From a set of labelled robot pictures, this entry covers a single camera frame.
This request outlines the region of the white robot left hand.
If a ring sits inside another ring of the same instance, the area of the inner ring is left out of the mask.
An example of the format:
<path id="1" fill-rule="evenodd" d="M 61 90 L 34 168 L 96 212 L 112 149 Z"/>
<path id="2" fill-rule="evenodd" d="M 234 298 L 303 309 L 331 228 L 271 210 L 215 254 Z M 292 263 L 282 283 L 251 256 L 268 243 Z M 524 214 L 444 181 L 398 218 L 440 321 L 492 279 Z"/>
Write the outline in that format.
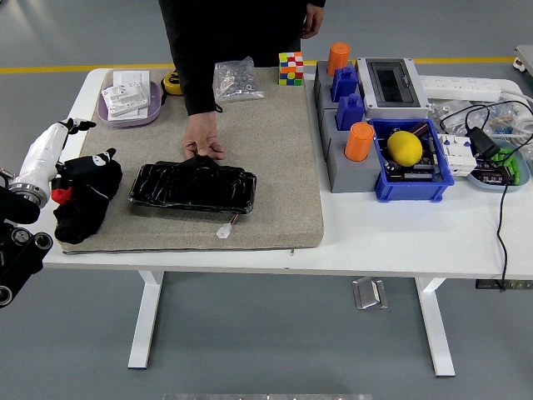
<path id="1" fill-rule="evenodd" d="M 44 188 L 58 174 L 69 179 L 85 179 L 102 173 L 117 152 L 113 147 L 97 155 L 59 162 L 67 137 L 95 126 L 96 123 L 79 118 L 54 123 L 30 146 L 15 182 Z"/>

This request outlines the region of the person's right hand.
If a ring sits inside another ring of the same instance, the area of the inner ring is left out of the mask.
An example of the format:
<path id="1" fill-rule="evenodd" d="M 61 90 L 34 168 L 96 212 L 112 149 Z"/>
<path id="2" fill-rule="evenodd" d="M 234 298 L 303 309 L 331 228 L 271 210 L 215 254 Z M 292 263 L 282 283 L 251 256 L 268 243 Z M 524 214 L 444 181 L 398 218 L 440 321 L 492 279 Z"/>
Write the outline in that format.
<path id="1" fill-rule="evenodd" d="M 188 117 L 182 149 L 186 159 L 197 155 L 215 160 L 225 158 L 226 149 L 218 142 L 215 112 L 198 113 Z"/>

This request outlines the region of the person's left hand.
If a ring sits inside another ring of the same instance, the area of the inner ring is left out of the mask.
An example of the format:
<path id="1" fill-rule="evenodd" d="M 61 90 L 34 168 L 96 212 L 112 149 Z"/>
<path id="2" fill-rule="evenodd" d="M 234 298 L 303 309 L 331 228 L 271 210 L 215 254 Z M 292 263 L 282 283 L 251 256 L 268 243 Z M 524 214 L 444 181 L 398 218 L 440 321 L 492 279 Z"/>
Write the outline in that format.
<path id="1" fill-rule="evenodd" d="M 311 3 L 306 5 L 305 21 L 301 30 L 301 39 L 315 37 L 321 28 L 324 19 L 324 8 Z"/>

